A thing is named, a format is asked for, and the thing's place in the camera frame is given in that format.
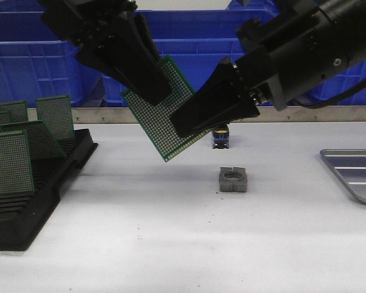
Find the white work surface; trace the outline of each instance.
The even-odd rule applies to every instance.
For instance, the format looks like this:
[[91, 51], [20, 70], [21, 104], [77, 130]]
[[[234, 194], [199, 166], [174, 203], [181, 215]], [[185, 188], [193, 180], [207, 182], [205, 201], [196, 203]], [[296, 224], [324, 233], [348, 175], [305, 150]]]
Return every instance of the white work surface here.
[[366, 292], [366, 205], [319, 156], [366, 148], [366, 123], [231, 124], [229, 150], [169, 163], [139, 125], [76, 128], [99, 148], [28, 251], [0, 252], [0, 292]]

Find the metal tray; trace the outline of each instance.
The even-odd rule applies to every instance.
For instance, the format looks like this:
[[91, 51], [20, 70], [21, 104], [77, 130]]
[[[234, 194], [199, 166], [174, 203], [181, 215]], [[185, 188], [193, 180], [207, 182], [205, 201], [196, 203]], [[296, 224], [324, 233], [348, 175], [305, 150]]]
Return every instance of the metal tray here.
[[353, 196], [366, 203], [366, 150], [322, 150], [320, 154]]

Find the robotic arm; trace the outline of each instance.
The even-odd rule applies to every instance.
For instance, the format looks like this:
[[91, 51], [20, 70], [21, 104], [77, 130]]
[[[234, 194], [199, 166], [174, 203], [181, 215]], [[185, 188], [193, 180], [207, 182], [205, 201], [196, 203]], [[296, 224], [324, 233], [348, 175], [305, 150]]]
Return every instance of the robotic arm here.
[[[249, 0], [239, 0], [247, 5]], [[146, 20], [133, 0], [40, 0], [43, 21], [79, 47], [77, 59], [120, 81], [153, 105], [171, 89]], [[286, 102], [366, 59], [366, 0], [274, 0], [281, 13], [237, 30], [245, 55], [221, 60], [209, 80], [172, 116], [185, 137]], [[366, 79], [321, 107], [366, 87]]]

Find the black plastic tray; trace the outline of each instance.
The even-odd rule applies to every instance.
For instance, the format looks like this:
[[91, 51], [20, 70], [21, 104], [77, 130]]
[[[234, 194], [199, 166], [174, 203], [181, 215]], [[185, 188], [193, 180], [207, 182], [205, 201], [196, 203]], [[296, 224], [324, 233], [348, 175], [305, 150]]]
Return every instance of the black plastic tray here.
[[60, 186], [69, 178], [72, 169], [85, 165], [98, 146], [88, 129], [75, 133], [75, 142], [60, 142], [66, 159], [32, 162], [34, 193], [0, 196], [0, 251], [29, 248], [60, 202]]

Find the gray metal block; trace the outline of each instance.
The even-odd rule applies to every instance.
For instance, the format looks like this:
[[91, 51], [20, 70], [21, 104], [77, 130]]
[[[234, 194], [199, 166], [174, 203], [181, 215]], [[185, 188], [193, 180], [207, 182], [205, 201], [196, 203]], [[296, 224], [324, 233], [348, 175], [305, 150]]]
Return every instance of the gray metal block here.
[[221, 192], [246, 192], [248, 177], [245, 168], [221, 167], [219, 182]]

